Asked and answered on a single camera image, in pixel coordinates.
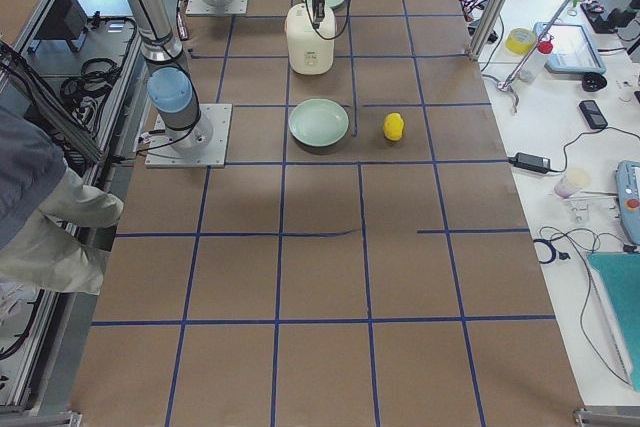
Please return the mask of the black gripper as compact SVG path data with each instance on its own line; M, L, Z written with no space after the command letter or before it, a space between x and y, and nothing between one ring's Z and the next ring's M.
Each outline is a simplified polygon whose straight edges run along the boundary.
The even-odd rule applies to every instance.
M325 0L312 0L312 26L318 29L325 19Z

